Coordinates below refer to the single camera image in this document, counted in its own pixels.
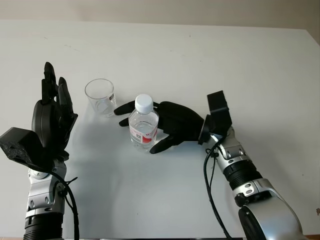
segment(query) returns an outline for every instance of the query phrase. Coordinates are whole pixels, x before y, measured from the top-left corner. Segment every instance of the plastic water bottle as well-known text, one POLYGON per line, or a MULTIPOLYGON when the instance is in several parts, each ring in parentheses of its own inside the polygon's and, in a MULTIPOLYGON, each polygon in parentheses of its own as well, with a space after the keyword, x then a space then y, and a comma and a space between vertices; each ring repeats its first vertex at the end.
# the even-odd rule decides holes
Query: plastic water bottle
POLYGON ((148 151, 157 138, 159 115, 147 94, 137 96, 134 106, 135 110, 129 116, 131 141, 137 149, 148 151))

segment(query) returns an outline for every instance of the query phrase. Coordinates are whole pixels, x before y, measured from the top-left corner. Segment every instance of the robot forearm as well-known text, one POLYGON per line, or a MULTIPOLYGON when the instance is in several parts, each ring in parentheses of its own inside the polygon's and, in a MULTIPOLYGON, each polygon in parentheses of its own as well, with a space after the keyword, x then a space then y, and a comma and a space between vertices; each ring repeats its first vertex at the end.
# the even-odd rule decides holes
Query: robot forearm
POLYGON ((219 145, 217 163, 240 207, 241 225, 248 240, 306 240, 295 212, 257 171, 230 127, 219 145))
MULTIPOLYGON (((67 168, 63 162, 54 161, 53 172, 63 179, 67 168)), ((49 173, 28 171, 31 183, 25 218, 24 240, 62 238, 65 213, 65 187, 49 173)))

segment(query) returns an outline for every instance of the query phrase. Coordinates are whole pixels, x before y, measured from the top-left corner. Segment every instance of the wire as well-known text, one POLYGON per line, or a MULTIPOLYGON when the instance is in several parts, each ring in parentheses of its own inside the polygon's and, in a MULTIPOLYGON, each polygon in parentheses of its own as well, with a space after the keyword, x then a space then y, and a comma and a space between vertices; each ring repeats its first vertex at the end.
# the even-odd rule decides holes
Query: wire
POLYGON ((56 177, 63 185, 64 185, 64 188, 66 189, 66 191, 68 192, 68 194, 70 195, 70 200, 71 200, 71 203, 72 203, 72 206, 71 204, 69 203, 69 201, 66 199, 66 202, 67 204, 69 205, 69 207, 71 208, 72 210, 72 213, 73 213, 73 223, 74 223, 74 240, 79 240, 79 219, 78 219, 78 209, 77 209, 77 204, 76 204, 76 200, 75 200, 75 197, 74 197, 74 194, 72 193, 70 187, 69 187, 69 184, 76 180, 77 178, 74 178, 73 180, 71 181, 68 181, 66 182, 62 177, 60 177, 58 174, 56 174, 55 172, 49 172, 52 176, 56 177))
POLYGON ((205 181, 205 186, 206 186, 206 191, 208 193, 208 196, 209 196, 209 201, 211 203, 211 207, 212 207, 212 210, 214 212, 214 215, 216 217, 216 220, 218 221, 218 223, 220 224, 226 238, 228 240, 232 240, 232 237, 230 236, 230 234, 228 233, 219 213, 218 213, 218 210, 216 208, 216 205, 215 205, 215 202, 214 202, 214 199, 212 197, 212 194, 211 194, 211 183, 212 183, 212 178, 213 178, 213 175, 214 175, 214 170, 215 168, 213 167, 212 169, 212 175, 211 175, 211 180, 210 180, 210 184, 209 184, 209 181, 208 181, 208 175, 207 175, 207 164, 208 164, 208 160, 210 158, 210 156, 214 153, 214 150, 218 147, 218 145, 224 140, 224 138, 222 138, 221 140, 219 140, 216 144, 213 145, 213 147, 210 149, 209 152, 207 152, 207 155, 204 159, 204 163, 203 163, 203 175, 204 175, 204 181, 205 181))
POLYGON ((212 167, 212 174, 211 174, 211 179, 210 179, 210 184, 209 184, 209 188, 210 189, 211 189, 212 179, 214 178, 216 160, 217 160, 216 157, 214 157, 214 159, 213 159, 213 167, 212 167))

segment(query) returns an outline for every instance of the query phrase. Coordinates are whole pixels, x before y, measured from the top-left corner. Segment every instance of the white bottle cap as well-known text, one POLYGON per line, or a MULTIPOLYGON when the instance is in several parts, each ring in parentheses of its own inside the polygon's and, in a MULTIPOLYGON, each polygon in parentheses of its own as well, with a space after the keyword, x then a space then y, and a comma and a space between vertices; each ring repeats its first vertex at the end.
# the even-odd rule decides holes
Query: white bottle cap
POLYGON ((135 109, 142 114, 148 114, 154 109, 154 101, 147 94, 140 94, 135 98, 135 109))

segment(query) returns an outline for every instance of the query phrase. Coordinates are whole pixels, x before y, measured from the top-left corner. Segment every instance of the white wall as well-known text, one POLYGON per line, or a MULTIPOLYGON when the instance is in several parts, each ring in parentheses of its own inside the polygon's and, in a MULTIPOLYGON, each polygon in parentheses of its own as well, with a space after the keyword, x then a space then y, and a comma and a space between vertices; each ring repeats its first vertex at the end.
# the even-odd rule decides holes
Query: white wall
POLYGON ((0 0, 0 19, 306 29, 320 42, 319 0, 0 0))

